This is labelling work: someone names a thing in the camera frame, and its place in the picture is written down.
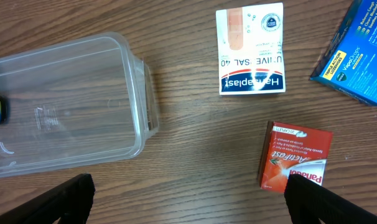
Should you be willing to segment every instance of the red box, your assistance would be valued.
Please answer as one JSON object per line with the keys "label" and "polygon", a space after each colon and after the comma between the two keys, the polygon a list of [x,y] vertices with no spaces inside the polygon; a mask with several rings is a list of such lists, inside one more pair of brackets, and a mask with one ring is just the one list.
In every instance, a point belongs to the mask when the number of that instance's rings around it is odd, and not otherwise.
{"label": "red box", "polygon": [[329,131],[270,121],[258,175],[261,188],[284,192],[289,174],[321,185],[331,142]]}

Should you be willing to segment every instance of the circular emblem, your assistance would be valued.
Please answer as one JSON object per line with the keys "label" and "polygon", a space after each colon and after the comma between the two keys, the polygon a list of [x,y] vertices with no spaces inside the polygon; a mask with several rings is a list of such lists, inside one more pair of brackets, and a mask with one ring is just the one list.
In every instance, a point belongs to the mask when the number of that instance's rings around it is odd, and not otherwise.
{"label": "circular emblem", "polygon": [[262,28],[266,31],[275,31],[280,28],[281,21],[280,17],[275,13],[267,14],[262,19]]}

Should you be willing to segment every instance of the bandage box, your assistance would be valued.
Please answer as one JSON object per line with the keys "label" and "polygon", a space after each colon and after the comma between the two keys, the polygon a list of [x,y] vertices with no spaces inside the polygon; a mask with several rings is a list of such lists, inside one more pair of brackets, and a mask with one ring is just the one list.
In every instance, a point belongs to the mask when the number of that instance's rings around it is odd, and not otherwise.
{"label": "bandage box", "polygon": [[354,0],[310,79],[377,106],[377,1]]}
{"label": "bandage box", "polygon": [[219,94],[285,92],[282,3],[216,12]]}
{"label": "bandage box", "polygon": [[322,185],[332,133],[269,121],[258,180],[262,189],[284,192],[290,174]]}

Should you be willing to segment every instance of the plastic container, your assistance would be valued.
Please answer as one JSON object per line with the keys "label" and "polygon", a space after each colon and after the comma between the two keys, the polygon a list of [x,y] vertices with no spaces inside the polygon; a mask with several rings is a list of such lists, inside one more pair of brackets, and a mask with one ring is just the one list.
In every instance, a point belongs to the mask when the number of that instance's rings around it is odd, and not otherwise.
{"label": "plastic container", "polygon": [[0,58],[0,177],[130,159],[158,130],[149,69],[117,33]]}

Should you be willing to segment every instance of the wooden surface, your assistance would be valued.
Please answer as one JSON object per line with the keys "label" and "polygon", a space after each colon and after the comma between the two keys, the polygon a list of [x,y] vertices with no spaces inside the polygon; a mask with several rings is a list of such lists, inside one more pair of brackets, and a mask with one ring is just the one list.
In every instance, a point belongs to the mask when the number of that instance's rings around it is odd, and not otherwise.
{"label": "wooden surface", "polygon": [[215,11],[267,2],[0,0],[0,57],[116,31],[152,68],[161,108],[135,159],[0,179],[0,214],[88,172],[88,223],[290,223],[256,181],[276,120],[333,131],[323,186],[377,215],[377,108],[308,81],[350,0],[284,1],[287,92],[219,97]]}

